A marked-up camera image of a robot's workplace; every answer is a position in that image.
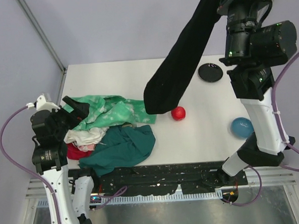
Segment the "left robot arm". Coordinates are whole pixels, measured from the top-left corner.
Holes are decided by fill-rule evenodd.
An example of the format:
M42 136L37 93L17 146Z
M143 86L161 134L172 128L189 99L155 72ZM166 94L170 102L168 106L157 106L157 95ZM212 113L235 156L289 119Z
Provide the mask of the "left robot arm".
M36 109L30 118L35 133L32 162L47 194L51 224L92 224L88 217L89 197L95 185L92 171L81 171L73 181L72 194L68 182L67 146L64 138L89 114L89 104L68 96L63 101L72 108L67 112L41 94L29 108Z

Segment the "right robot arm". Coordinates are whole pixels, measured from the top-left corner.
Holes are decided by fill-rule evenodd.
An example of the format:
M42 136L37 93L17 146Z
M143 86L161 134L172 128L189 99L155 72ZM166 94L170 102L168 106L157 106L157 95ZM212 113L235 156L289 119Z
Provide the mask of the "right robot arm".
M227 74L253 126L253 133L218 169L223 184L247 166L279 166L283 151L295 143L276 121L271 68L296 53L297 30L290 21L262 25L272 4L273 0L221 0L218 6L218 14L227 17L225 56L220 61L233 67Z

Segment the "black cloth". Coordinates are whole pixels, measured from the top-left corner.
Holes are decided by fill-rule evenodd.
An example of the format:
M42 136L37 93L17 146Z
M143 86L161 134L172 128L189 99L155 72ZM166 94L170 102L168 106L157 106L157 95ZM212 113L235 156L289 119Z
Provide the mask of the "black cloth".
M200 0L174 46L145 86L143 101L148 114L175 109L200 62L215 24L221 0Z

